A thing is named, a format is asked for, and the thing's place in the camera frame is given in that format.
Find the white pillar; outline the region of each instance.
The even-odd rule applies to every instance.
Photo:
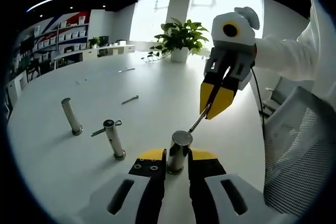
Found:
[[[185,23],[190,4],[191,0],[170,0],[166,23],[173,22],[171,18],[177,18],[182,23]]]

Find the yellow pad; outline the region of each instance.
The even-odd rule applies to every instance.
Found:
[[[214,85],[206,83],[206,82],[202,82],[200,101],[199,101],[200,114],[202,114],[203,110],[205,110],[205,107],[207,106],[207,102],[209,100],[209,96],[213,88],[214,88]]]
[[[193,160],[217,159],[217,156],[211,152],[196,148],[190,149],[193,152]]]
[[[138,159],[161,160],[164,149],[151,149],[142,153]]]
[[[205,109],[213,88],[214,88],[214,85],[202,82],[201,100],[199,102],[200,114]],[[232,90],[220,88],[207,114],[207,119],[214,118],[216,115],[220,114],[227,107],[229,107],[232,104],[233,98],[234,98],[234,92]]]
[[[230,89],[220,88],[211,105],[207,118],[210,120],[229,107],[234,98],[234,92]]]

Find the small screw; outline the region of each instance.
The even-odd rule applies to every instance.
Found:
[[[157,170],[157,169],[159,169],[156,165],[153,165],[153,166],[151,166],[151,167],[149,167],[149,169],[150,170]]]

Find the potted plant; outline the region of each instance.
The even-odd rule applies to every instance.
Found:
[[[89,42],[91,48],[97,48],[97,45],[100,44],[100,39],[98,37],[93,37],[92,39],[89,39]]]
[[[178,19],[172,18],[173,23],[162,24],[164,34],[154,36],[158,46],[151,47],[152,50],[161,51],[162,55],[171,55],[171,61],[186,63],[188,55],[198,54],[203,48],[201,41],[209,41],[203,37],[202,31],[208,31],[199,22],[191,22],[190,19],[182,24]],[[158,53],[149,52],[149,56]]]

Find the silver cylinder top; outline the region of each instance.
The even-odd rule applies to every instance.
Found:
[[[105,128],[112,128],[114,126],[114,120],[105,120],[103,126]]]
[[[175,131],[172,135],[172,140],[179,146],[188,146],[193,141],[193,136],[186,131]]]
[[[65,104],[65,103],[67,103],[67,102],[69,102],[69,101],[70,101],[70,98],[69,98],[69,97],[64,98],[64,99],[61,101],[61,104]]]

